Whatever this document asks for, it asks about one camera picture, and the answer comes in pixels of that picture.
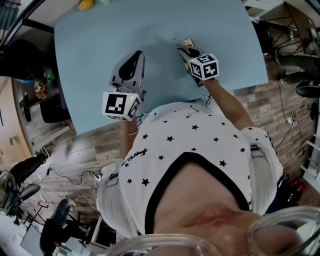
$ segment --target wall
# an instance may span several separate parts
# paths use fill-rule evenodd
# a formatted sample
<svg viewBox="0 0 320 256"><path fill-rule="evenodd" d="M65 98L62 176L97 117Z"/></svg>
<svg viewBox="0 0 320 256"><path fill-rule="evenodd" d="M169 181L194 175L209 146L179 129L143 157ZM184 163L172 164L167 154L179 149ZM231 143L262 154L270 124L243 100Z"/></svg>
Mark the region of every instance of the wall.
<svg viewBox="0 0 320 256"><path fill-rule="evenodd" d="M28 19L54 27L57 18L77 4L78 0L45 0Z"/></svg>
<svg viewBox="0 0 320 256"><path fill-rule="evenodd" d="M309 18L311 18L315 25L320 28L320 15L304 0L285 0L288 4L294 6L301 12L303 12L305 15L307 15ZM284 7L283 4L279 5L278 7L272 9L271 11L268 11L264 15L262 15L262 18L264 19L275 19L280 17L288 17L290 14L288 13L288 10ZM289 25L291 22L290 19L279 19L275 20L275 23L282 24L282 25Z"/></svg>
<svg viewBox="0 0 320 256"><path fill-rule="evenodd" d="M20 246L27 229L14 225L14 220L0 214L0 246L8 256L31 256Z"/></svg>
<svg viewBox="0 0 320 256"><path fill-rule="evenodd" d="M285 0L288 4L291 4L295 8L299 9L309 18L311 18L315 25L320 27L320 15L304 0Z"/></svg>
<svg viewBox="0 0 320 256"><path fill-rule="evenodd" d="M33 0L22 0L19 7L18 16Z"/></svg>
<svg viewBox="0 0 320 256"><path fill-rule="evenodd" d="M7 80L7 76L0 76L0 93L4 87L4 85L6 84L6 80Z"/></svg>

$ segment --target light blue table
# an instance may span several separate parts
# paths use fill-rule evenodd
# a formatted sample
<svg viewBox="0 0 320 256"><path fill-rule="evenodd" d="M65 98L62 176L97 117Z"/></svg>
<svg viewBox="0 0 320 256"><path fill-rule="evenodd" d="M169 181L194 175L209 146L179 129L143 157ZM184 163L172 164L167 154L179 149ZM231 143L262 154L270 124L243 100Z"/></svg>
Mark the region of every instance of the light blue table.
<svg viewBox="0 0 320 256"><path fill-rule="evenodd" d="M55 24L55 50L66 103L78 134L114 123L102 116L103 92L125 55L145 54L141 112L207 96L186 73L172 39L191 38L219 60L227 90L268 82L254 27L240 0L96 0Z"/></svg>

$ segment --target green object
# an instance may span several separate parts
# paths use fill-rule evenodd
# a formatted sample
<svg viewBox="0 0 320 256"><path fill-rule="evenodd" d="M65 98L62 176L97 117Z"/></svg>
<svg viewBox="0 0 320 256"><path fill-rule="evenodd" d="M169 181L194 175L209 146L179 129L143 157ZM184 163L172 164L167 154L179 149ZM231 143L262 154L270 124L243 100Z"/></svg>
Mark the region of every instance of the green object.
<svg viewBox="0 0 320 256"><path fill-rule="evenodd" d="M100 0L101 3L103 3L104 5L109 5L111 0Z"/></svg>
<svg viewBox="0 0 320 256"><path fill-rule="evenodd" d="M56 80L54 72L49 67L45 68L45 72L44 72L43 76L45 77L45 79L47 81L53 82L54 80Z"/></svg>

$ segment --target person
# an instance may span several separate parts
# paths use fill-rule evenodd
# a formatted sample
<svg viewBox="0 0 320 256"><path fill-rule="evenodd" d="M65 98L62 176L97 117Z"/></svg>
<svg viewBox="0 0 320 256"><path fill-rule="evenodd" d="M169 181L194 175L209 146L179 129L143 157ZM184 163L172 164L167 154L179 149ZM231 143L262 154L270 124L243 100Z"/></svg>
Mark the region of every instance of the person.
<svg viewBox="0 0 320 256"><path fill-rule="evenodd" d="M62 243L66 243L71 237L86 239L86 233L77 226L77 223L67 221L68 213L75 205L76 203L67 197L62 199L51 218L45 221L39 243L44 256L51 256L56 247L61 247Z"/></svg>
<svg viewBox="0 0 320 256"><path fill-rule="evenodd" d="M48 151L43 147L33 157L17 163L10 172L14 177L15 184L20 188L22 183L33 174L50 157Z"/></svg>
<svg viewBox="0 0 320 256"><path fill-rule="evenodd" d="M303 81L318 81L319 80L319 67L320 58L316 56L300 56L300 55L281 55L275 52L275 60L282 67L293 66L303 69L302 72L294 72L286 74L283 71L278 75L278 80L288 84L299 84Z"/></svg>
<svg viewBox="0 0 320 256"><path fill-rule="evenodd" d="M309 244L296 230L318 209L261 217L284 176L271 137L216 80L202 83L223 115L197 100L122 123L115 172L97 194L117 231L108 256L285 255Z"/></svg>

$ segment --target cable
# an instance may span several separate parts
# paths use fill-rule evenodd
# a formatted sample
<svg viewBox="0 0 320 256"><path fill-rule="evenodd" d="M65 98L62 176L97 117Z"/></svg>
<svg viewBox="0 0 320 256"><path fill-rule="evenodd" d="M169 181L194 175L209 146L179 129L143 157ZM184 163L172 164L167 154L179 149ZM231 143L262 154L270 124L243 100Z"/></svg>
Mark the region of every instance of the cable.
<svg viewBox="0 0 320 256"><path fill-rule="evenodd" d="M73 185L76 185L76 186L78 186L78 185L80 185L80 184L82 183L82 177L83 177L83 175L84 175L85 173L88 173L88 174L91 173L91 174L93 174L94 176L97 176L93 171L86 170L86 171L84 171L84 172L81 174L81 176L80 176L80 183L74 183L69 177L58 174L57 171L56 171L56 168L54 167L53 164L50 164L50 165L49 165L49 168L50 168L51 166L53 167L54 172L55 172L55 174L56 174L57 176L68 179Z"/></svg>
<svg viewBox="0 0 320 256"><path fill-rule="evenodd" d="M45 179L56 180L56 181L58 182L58 184L59 184L59 186L60 186L60 188L61 188L64 196L66 196L66 193L65 193L64 189L62 188L62 186L61 186L61 184L60 184L60 181L59 181L57 178L55 178L55 177L50 178L50 177L48 177L48 176L46 175L42 180L40 180L40 182L39 182L38 184L40 184L41 182L43 182Z"/></svg>
<svg viewBox="0 0 320 256"><path fill-rule="evenodd" d="M288 136L288 134L290 133L292 129L292 126L290 127L290 129L287 131L287 133L285 134L285 136L283 137L283 139L281 140L280 144L275 148L275 151L278 150L278 148L280 147L280 145L284 142L285 138Z"/></svg>
<svg viewBox="0 0 320 256"><path fill-rule="evenodd" d="M307 113L304 113L304 110L303 110L303 108L304 108L304 104L306 104L306 107L307 107L307 109L309 109L309 111L307 112ZM309 107L309 105L308 105L308 103L304 100L303 102L302 102L302 104L301 104L301 112L302 112L302 114L304 114L305 116L306 115L308 115L309 113L310 113L310 111L311 111L311 108Z"/></svg>
<svg viewBox="0 0 320 256"><path fill-rule="evenodd" d="M47 175L44 176L44 177L39 181L38 185L40 185L40 183L43 182L46 177L47 177Z"/></svg>
<svg viewBox="0 0 320 256"><path fill-rule="evenodd" d="M94 188L93 188L93 196L95 197L95 199L97 199L97 197L96 197L96 195L95 195L95 188L99 188L99 186L97 186L97 180L96 180L95 178L92 178L92 177L89 175L89 173L91 173L91 174L93 174L93 175L96 177L97 175L96 175L93 171L90 171L90 170L84 171L84 172L81 174L81 176L80 176L80 183L76 184L76 183L72 182L72 180L70 180L69 177L64 176L64 175L59 175L59 174L57 173L56 168L54 167L53 164L50 164L49 168L50 168L51 166L53 167L54 172L55 172L55 174L56 174L57 176L66 178L66 179L68 179L72 184L77 185L77 186L82 183L82 177L83 177L83 175L84 175L85 173L87 173L88 176L89 176L92 180L94 180L95 186L94 186ZM55 178L55 177L49 178L49 177L46 175L46 176L39 182L39 184L40 184L45 178L47 178L47 179L49 179L49 180L52 180L52 179L56 180L56 181L58 182L58 184L59 184L59 186L60 186L60 188L61 188L64 196L65 196L66 198L69 198L70 200L72 200L69 196L66 195L66 193L65 193L64 189L62 188L59 180L58 180L57 178ZM94 207L94 206L91 204L90 200L89 200L87 197L85 197L85 196L78 196L78 198L77 198L76 201L74 201L74 202L75 202L75 203L78 202L79 198L85 198L85 199L87 199L88 202L89 202L89 204L90 204L90 206L91 206L92 208L94 208L94 209L97 209L96 207Z"/></svg>
<svg viewBox="0 0 320 256"><path fill-rule="evenodd" d="M295 113L295 117L294 117L294 119L293 119L294 121L295 120L297 120L297 122L298 122L298 129L299 129L299 133L300 133L300 138L301 138L301 141L302 141L302 143L305 143L304 142L304 139L302 138L302 132L301 132L301 129L300 129L300 123L299 123L299 119L298 119L298 117L297 117L297 114Z"/></svg>
<svg viewBox="0 0 320 256"><path fill-rule="evenodd" d="M78 196L77 199L76 199L74 202L75 202L75 203L78 202L78 201L79 201L79 198L85 198L85 199L87 199L88 202L89 202L89 205L90 205L92 208L98 209L98 208L94 207L94 206L90 203L90 199L87 198L87 197L85 197L85 196Z"/></svg>
<svg viewBox="0 0 320 256"><path fill-rule="evenodd" d="M280 88L280 84L279 84L279 81L278 81L278 80L277 80L277 82L278 82L278 87L279 87L279 92L280 92L280 100L281 100L282 113L283 113L284 120L287 122L287 118L286 118L285 110L284 110L284 104L283 104L283 102L282 102L281 88Z"/></svg>
<svg viewBox="0 0 320 256"><path fill-rule="evenodd" d="M51 201L48 201L47 203L51 203L51 204L53 204L53 206L54 206L54 208L57 208L57 206L56 206L56 204L54 203L54 201L53 201L53 199L51 198L51 196L50 195L48 195L46 192L41 192L41 193L45 193L49 198L50 198L50 200Z"/></svg>

